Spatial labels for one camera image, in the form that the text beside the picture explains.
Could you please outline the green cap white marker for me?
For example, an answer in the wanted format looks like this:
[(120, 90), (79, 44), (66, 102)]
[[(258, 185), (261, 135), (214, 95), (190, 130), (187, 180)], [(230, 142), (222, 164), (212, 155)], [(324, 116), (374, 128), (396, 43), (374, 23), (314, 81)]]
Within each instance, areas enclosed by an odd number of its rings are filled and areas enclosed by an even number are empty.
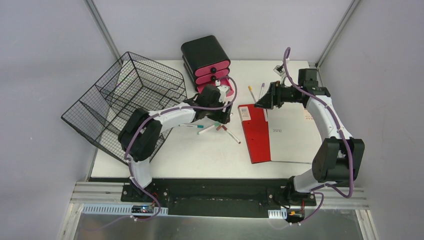
[(203, 130), (199, 131), (197, 133), (197, 135), (202, 135), (202, 134), (206, 133), (207, 131), (210, 131), (210, 130), (218, 127), (219, 125), (220, 125), (219, 123), (214, 123), (213, 125), (210, 125), (210, 126), (204, 128)]

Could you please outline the red brown white marker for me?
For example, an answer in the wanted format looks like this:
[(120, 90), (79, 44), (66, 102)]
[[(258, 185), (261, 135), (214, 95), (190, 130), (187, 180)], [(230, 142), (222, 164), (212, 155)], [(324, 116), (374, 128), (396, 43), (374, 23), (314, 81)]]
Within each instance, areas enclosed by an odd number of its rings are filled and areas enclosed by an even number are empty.
[(222, 125), (221, 128), (237, 143), (241, 144), (241, 141), (225, 126)]

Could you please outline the teal cap white marker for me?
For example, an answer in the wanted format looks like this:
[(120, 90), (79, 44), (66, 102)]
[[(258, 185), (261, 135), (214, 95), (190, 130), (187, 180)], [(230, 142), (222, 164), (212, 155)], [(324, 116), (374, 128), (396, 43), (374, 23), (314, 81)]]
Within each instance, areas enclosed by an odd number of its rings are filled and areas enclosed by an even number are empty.
[(205, 128), (204, 125), (200, 125), (200, 124), (179, 124), (179, 127), (188, 127), (188, 128), (198, 128), (198, 129), (203, 129)]

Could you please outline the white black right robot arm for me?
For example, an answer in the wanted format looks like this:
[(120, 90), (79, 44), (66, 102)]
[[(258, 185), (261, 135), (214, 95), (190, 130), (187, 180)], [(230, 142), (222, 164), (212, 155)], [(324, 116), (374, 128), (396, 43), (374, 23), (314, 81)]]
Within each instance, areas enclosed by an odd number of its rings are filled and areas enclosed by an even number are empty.
[(333, 107), (331, 94), (319, 86), (317, 70), (303, 68), (298, 71), (297, 83), (286, 86), (283, 80), (274, 81), (255, 107), (272, 110), (285, 103), (300, 103), (312, 116), (322, 143), (312, 160), (311, 169), (291, 177), (284, 190), (284, 200), (296, 205), (305, 193), (330, 187), (344, 198), (350, 198), (358, 176), (365, 143), (354, 138), (343, 126)]

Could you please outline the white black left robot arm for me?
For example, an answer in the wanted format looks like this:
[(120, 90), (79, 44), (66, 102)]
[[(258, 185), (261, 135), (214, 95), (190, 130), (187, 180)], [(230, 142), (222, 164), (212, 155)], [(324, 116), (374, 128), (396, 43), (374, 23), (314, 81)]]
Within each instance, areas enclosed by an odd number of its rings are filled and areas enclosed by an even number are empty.
[(232, 101), (226, 101), (228, 85), (207, 85), (202, 92), (176, 106), (157, 111), (136, 109), (118, 134), (118, 141), (125, 151), (130, 181), (135, 185), (133, 195), (140, 202), (152, 198), (153, 189), (150, 160), (163, 133), (181, 124), (194, 123), (209, 118), (221, 124), (230, 121)]

